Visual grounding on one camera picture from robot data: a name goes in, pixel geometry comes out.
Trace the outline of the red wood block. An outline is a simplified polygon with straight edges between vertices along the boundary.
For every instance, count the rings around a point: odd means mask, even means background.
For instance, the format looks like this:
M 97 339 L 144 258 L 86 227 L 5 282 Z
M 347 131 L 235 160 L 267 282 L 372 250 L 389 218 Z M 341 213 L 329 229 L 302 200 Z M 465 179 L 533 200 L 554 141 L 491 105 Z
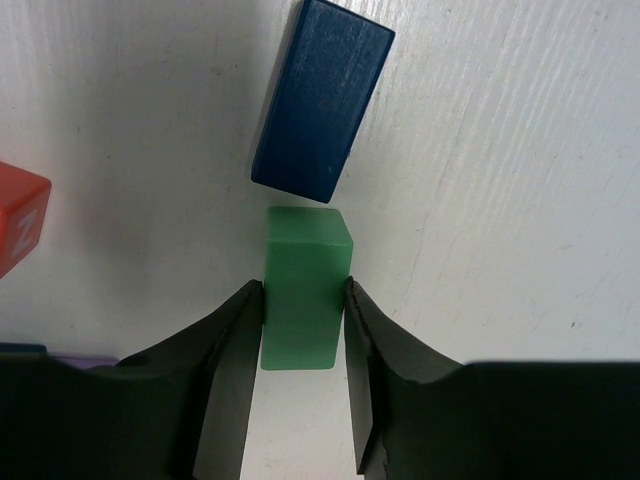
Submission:
M 51 188 L 49 179 L 1 163 L 1 277 L 38 245 Z

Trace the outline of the dark blue wood block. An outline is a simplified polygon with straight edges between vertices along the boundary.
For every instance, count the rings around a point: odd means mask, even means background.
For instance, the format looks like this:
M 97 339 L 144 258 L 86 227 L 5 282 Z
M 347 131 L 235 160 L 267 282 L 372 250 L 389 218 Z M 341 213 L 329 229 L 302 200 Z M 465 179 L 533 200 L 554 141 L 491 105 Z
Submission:
M 391 29 L 330 1 L 302 3 L 253 182 L 330 202 L 394 38 Z

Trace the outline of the green wood block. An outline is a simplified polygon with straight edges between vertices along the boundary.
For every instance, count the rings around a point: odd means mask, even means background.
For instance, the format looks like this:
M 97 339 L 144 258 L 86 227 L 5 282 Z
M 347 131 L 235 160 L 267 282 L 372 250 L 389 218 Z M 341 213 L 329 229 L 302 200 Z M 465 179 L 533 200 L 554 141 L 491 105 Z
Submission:
M 267 210 L 261 367 L 324 370 L 335 365 L 353 239 L 335 209 Z

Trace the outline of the purple wood block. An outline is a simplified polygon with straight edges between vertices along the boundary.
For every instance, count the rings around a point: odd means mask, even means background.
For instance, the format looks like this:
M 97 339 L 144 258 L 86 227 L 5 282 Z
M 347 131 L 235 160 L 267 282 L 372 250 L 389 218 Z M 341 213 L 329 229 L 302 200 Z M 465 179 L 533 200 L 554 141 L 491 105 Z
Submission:
M 119 360 L 110 356 L 100 355 L 71 355 L 71 354 L 58 354 L 49 353 L 49 358 L 52 358 L 65 365 L 71 366 L 76 369 L 86 370 L 95 367 L 102 366 L 114 366 L 117 365 Z

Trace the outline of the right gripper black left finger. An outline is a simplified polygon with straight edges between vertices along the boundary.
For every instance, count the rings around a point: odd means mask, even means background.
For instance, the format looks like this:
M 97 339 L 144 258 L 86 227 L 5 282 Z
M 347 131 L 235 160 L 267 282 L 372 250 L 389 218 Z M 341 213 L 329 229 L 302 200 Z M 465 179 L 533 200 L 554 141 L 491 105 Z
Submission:
M 240 475 L 263 324 L 245 284 L 203 319 L 115 365 L 1 358 L 5 479 L 216 479 Z

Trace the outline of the teal small wood block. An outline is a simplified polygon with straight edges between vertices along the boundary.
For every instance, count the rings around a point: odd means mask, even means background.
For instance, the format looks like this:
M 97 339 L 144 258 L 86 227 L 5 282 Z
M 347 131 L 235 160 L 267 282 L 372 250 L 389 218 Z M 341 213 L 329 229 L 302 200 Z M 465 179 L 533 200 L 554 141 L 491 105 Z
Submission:
M 2 362 L 26 360 L 47 355 L 47 348 L 42 344 L 32 343 L 0 343 L 0 359 Z

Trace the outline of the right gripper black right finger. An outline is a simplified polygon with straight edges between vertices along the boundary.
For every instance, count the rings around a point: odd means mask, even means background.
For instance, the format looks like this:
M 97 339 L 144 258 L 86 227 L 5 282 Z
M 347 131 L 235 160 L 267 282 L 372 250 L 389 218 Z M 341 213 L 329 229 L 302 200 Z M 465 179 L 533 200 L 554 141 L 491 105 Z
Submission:
M 459 363 L 345 285 L 357 472 L 367 479 L 635 479 L 635 362 Z

